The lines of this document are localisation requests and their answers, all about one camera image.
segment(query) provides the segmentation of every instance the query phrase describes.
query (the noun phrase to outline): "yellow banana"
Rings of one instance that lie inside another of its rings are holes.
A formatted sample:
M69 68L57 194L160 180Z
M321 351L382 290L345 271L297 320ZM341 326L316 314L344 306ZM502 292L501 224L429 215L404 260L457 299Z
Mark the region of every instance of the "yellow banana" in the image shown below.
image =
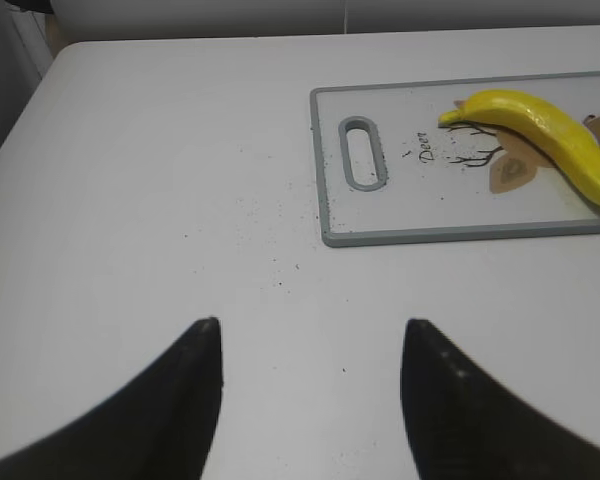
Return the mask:
M485 90L438 119L441 127L458 122L519 133L546 153L585 197L600 205L600 147L584 126L551 103L513 90Z

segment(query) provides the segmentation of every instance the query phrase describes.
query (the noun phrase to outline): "white table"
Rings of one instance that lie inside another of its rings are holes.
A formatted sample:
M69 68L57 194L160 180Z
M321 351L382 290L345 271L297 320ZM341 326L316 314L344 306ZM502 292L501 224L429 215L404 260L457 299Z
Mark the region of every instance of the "white table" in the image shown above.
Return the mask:
M0 456L195 319L223 326L204 478L417 478L409 317L600 445L600 236L335 250L309 92L600 70L600 27L80 44L0 151Z

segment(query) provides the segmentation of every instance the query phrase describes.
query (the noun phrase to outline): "deer antler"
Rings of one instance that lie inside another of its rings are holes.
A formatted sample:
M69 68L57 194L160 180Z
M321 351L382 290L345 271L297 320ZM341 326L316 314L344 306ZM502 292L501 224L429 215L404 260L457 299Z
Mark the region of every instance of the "deer antler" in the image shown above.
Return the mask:
M502 148L502 147L496 147L493 150L478 150L478 153L486 153L486 155L481 158L456 157L457 160L454 160L449 163L462 163L467 167L484 167L491 161L491 159L493 158L493 156L496 153L501 152L503 150L504 150L504 148ZM469 162L481 162L481 163L471 164Z
M456 126L447 127L447 132L453 132L456 130L465 130L465 129L476 130L475 132L472 132L471 135L484 134L484 135L489 135L490 137L496 136L496 134L494 132L489 132L489 131L483 129L482 127L480 127L479 125L476 125L475 123L459 123Z

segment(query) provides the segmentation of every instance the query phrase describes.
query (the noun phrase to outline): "white cutting board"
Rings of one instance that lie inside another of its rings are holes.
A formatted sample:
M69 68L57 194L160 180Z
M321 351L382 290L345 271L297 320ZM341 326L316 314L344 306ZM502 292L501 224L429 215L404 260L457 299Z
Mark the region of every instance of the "white cutting board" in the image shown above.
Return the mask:
M469 166L479 161L452 163L458 157L484 157L480 151L492 151L499 143L472 129L438 128L438 116L454 109L454 101L491 88L542 97L579 121L590 114L600 116L600 73L314 90L312 128L325 243L359 246L600 233L600 210L555 168L538 168L529 183L496 194L490 190L490 167L506 151L496 152L484 167ZM377 127L387 179L372 191L356 189L345 178L348 159L341 130L352 117ZM430 153L423 153L429 147Z

